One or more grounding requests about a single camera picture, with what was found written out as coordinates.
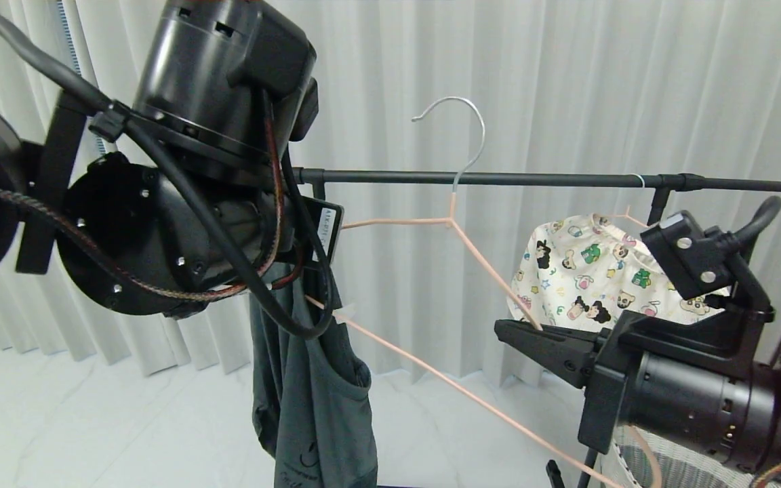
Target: white hanger hook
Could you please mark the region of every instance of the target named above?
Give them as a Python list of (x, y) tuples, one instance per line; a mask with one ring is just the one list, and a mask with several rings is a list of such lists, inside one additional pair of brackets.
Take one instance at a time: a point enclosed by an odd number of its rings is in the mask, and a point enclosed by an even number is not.
[(468, 105), (469, 108), (472, 109), (472, 111), (475, 112), (475, 115), (478, 117), (478, 123), (481, 124), (481, 145), (478, 147), (478, 152), (475, 152), (475, 157), (473, 157), (466, 166), (464, 166), (464, 169), (461, 169), (456, 173), (456, 176), (454, 176), (454, 185), (452, 186), (452, 192), (456, 192), (456, 187), (460, 184), (460, 177), (463, 173), (468, 171), (474, 164), (475, 161), (478, 161), (478, 158), (481, 157), (481, 153), (484, 152), (484, 142), (487, 142), (487, 125), (484, 124), (484, 118), (481, 117), (481, 112), (478, 110), (477, 107), (475, 107), (475, 103), (473, 103), (468, 98), (464, 98), (462, 96), (444, 96), (442, 98), (439, 98), (436, 102), (432, 102), (430, 106), (427, 107), (427, 109), (422, 113), (421, 115), (418, 115), (417, 117), (412, 117), (412, 121), (419, 121), (424, 117), (427, 117), (427, 114), (436, 107), (439, 103), (447, 102), (449, 100), (456, 100), (459, 102), (465, 103), (465, 105)]

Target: white marble floor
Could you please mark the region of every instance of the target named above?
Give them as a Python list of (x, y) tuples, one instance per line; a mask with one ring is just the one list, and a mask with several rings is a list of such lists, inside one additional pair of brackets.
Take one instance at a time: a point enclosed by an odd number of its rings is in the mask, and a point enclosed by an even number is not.
[[(555, 378), (538, 388), (480, 373), (462, 381), (548, 441), (582, 458), (582, 398)], [(0, 351), (0, 487), (270, 487), (273, 460), (255, 438), (252, 369), (161, 371), (133, 361)], [(375, 379), (379, 482), (440, 488), (548, 486), (549, 451), (434, 377)], [(564, 463), (567, 485), (578, 472)]]

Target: laundry basket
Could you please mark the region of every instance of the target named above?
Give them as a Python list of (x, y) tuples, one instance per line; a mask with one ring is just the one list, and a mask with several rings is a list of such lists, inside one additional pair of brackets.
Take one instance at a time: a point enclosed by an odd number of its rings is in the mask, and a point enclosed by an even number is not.
[[(641, 430), (662, 470), (662, 488), (748, 488), (753, 476), (734, 472), (719, 462)], [(625, 427), (614, 431), (614, 444), (601, 456), (601, 472), (626, 488), (648, 488), (653, 470)], [(771, 483), (769, 488), (781, 485)]]

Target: dark gray garment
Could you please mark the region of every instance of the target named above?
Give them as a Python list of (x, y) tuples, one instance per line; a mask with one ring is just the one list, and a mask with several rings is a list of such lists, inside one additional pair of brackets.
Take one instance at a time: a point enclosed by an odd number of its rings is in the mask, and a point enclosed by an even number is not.
[[(266, 280), (288, 275), (276, 264)], [(295, 321), (314, 325), (323, 300), (307, 272), (274, 291)], [(276, 459), (276, 488), (375, 488), (378, 457), (369, 408), (369, 368), (351, 350), (348, 329), (336, 321), (316, 340), (303, 340), (276, 325), (251, 297), (254, 338), (252, 423), (264, 450)]]

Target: curtain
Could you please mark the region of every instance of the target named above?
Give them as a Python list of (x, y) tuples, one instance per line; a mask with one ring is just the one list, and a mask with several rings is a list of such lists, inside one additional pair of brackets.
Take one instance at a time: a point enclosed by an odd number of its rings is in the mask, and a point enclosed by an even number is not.
[[(480, 127), (462, 105), (409, 118), (441, 96), (481, 109), (487, 144), (474, 171), (697, 173), (781, 180), (781, 2), (637, 3), (275, 1), (300, 25), (319, 61), (321, 111), (295, 166), (457, 170), (477, 149)], [(162, 0), (0, 0), (0, 13), (106, 94), (130, 103)], [(0, 113), (20, 136), (41, 141), (56, 88), (0, 41)], [(87, 135), (75, 177), (100, 150), (150, 164), (125, 137)], [(443, 216), (447, 186), (330, 184), (345, 219)], [(461, 186), (458, 221), (487, 259), (511, 276), (535, 226), (574, 214), (632, 213), (644, 220), (651, 190)], [(761, 192), (673, 194), (704, 226), (736, 229)], [(116, 315), (77, 291), (58, 258), (43, 277), (0, 265), (0, 347), (75, 359), (129, 355), (150, 374), (191, 363), (235, 370), (250, 361), (247, 300), (211, 305), (171, 321)], [(759, 239), (753, 271), (777, 321), (759, 358), (781, 336), (781, 214)], [(334, 262), (344, 302), (360, 324), (441, 370), (483, 369), (493, 381), (527, 379), (529, 359), (499, 343), (493, 321), (505, 297), (452, 232), (436, 228), (345, 231)], [(353, 336), (376, 373), (412, 365)]]

